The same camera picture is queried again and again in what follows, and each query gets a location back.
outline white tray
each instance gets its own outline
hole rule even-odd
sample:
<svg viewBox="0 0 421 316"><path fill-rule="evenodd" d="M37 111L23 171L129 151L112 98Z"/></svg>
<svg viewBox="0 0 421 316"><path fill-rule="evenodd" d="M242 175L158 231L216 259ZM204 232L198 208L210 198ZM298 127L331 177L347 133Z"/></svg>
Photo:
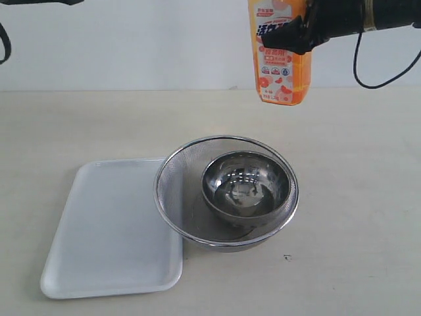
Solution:
<svg viewBox="0 0 421 316"><path fill-rule="evenodd" d="M139 294L177 283L182 239L153 199L161 163L98 161L78 171L41 277L46 296Z"/></svg>

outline bottle label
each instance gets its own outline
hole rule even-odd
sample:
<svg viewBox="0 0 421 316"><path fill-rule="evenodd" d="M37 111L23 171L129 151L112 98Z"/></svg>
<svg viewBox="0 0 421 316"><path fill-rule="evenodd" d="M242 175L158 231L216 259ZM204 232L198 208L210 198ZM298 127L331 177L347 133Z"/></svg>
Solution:
<svg viewBox="0 0 421 316"><path fill-rule="evenodd" d="M265 48L262 35L292 20L291 5L280 0L266 0L254 6L257 25L257 74L263 101L291 103L293 98L293 53Z"/></svg>

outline bowl rim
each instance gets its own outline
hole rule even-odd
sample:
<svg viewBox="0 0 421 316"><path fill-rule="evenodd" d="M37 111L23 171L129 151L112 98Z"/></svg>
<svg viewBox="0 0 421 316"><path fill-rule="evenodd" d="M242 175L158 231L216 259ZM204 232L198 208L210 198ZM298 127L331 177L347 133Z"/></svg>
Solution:
<svg viewBox="0 0 421 316"><path fill-rule="evenodd" d="M269 152L271 152L273 155L275 155L287 168L286 173L291 173L291 183L290 183L290 191L289 191L289 195L288 197L291 196L291 193L293 194L295 192L295 198L292 201L292 208L291 211L289 212L289 216L285 219L285 221L281 222L276 228L272 229L271 231L267 232L266 234L262 234L260 236L257 236L255 238L249 239L249 240L244 240L244 241L239 241L239 242L216 242L214 240L207 240L207 239L202 239L200 237L196 237L184 230L182 230L180 227L178 227L177 225L175 225L166 215L166 212L164 211L164 209L162 208L162 205L159 201L159 195L158 195L158 185L159 185L159 180L161 179L162 176L162 172L165 169L165 167L167 166L167 164L169 164L169 162L177 155L179 154L181 151L196 145L196 144L200 144L203 142L207 142L210 140L223 140L223 139L227 139L227 140L239 140L242 142L248 142L248 143L252 143L255 145L258 145L266 150L268 150ZM243 136L232 136L232 135L215 135L215 136L207 136L207 137L203 137L203 138L198 138L196 140L193 140L191 142L188 142L182 146L180 146L178 149L176 149L175 151L173 151L161 164L158 172L156 173L155 176L155 180L154 180L154 184L153 184L153 197L155 200L155 204L157 206L158 212L160 213L161 217L164 219L164 221L173 229L175 230L178 234L182 235L184 238L191 240L192 242L197 242L199 244L202 245L206 245L206 246L210 246L210 247L217 247L217 248L229 248L229 247L245 247L245 246L252 246L253 244L258 244L266 239L268 239L269 237L275 235L277 232L279 232L283 227L285 227L290 221L291 219L294 217L295 212L298 208L298 204L299 204L299 186L298 186L298 181L297 181L297 177L291 167L291 165L285 160L285 158L283 156L281 156L275 149L271 148L270 146L258 141L258 140L254 140L252 138L246 138Z"/></svg>
<svg viewBox="0 0 421 316"><path fill-rule="evenodd" d="M270 160L271 162L273 162L275 165L279 166L279 167L282 169L282 171L284 172L284 174L286 175L287 180L288 180L288 193L287 193L287 195L286 195L286 198L282 201L282 203L281 203L279 206L277 206L277 207L273 208L273 210L271 210L269 213L266 213L266 214L263 214L263 215L258 215L258 216L248 216L248 217L246 217L246 216L239 216L239 215L229 214L229 213L227 213L227 212L225 212L225 211L221 210L219 207L215 206L215 204L214 204L214 203L212 203L212 202L209 200L209 198L208 198L207 194L205 193L205 190L204 190L204 184L203 184L203 182L204 182L204 179L205 179L206 173L207 173L207 171L209 170L209 168L211 168L211 167L212 167L212 166L213 166L213 165L214 165L214 164L215 164L215 163L216 163L219 159L224 158L224 157L229 156L229 155L236 154L236 153L251 153L251 154L256 155L256 156L261 156L261 157L264 157L264 158L266 158L266 159ZM257 151L252 151L252 150L235 150L235 151L229 151L229 152L227 152L227 153L223 153L223 154L219 155L217 158L213 159L213 160L212 160L212 161L211 161L211 162L207 165L207 167L205 168L205 170L203 171L203 173L202 173L201 183L202 183L202 188L201 188L201 191L202 191L203 198L204 198L204 199L206 200L206 202L207 202L207 203L209 203L209 205L211 205L211 206L212 206L215 210L217 210L218 212L220 212L220 213L222 213L222 214L224 214L224 215L226 215L226 216L228 216L228 217L231 217L231 218L233 218L233 219L243 219L243 220L246 220L246 221L253 221L253 220L255 220L255 219L264 219L264 218L267 218L267 217L271 217L271 215L273 214L273 212L275 212L275 211L279 211L280 209L282 209L282 208L285 206L285 204L288 202L288 197L289 197L289 195L290 195L290 193L291 193L291 183L292 183L292 181L291 181L291 179L290 179L290 175L289 175L289 174L288 174L288 172L285 170L284 166L283 166L281 163L279 163L279 162L275 161L275 159L273 159L273 158L269 157L268 155L265 155L265 154L263 154L263 153L258 153Z"/></svg>

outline table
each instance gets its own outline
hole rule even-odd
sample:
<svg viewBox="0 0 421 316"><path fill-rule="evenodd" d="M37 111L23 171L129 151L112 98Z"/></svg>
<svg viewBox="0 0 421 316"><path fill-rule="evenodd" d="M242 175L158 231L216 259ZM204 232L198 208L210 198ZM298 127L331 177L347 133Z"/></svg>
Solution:
<svg viewBox="0 0 421 316"><path fill-rule="evenodd" d="M0 93L1 315L417 315L421 89ZM277 149L301 189L290 224L249 251L190 244L166 292L53 301L39 278L74 175L213 134Z"/></svg>

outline white wall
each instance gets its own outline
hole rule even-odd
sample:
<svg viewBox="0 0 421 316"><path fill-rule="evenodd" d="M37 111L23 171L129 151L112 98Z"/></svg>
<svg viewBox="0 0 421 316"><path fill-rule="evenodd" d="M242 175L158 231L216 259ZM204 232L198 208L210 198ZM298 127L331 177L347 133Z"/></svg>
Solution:
<svg viewBox="0 0 421 316"><path fill-rule="evenodd" d="M254 88L246 0L1 5L0 21L13 44L0 90ZM356 85L356 40L333 39L314 52L314 87ZM365 34L360 75L382 82L420 49L421 30L412 27ZM420 67L398 84L421 84Z"/></svg>

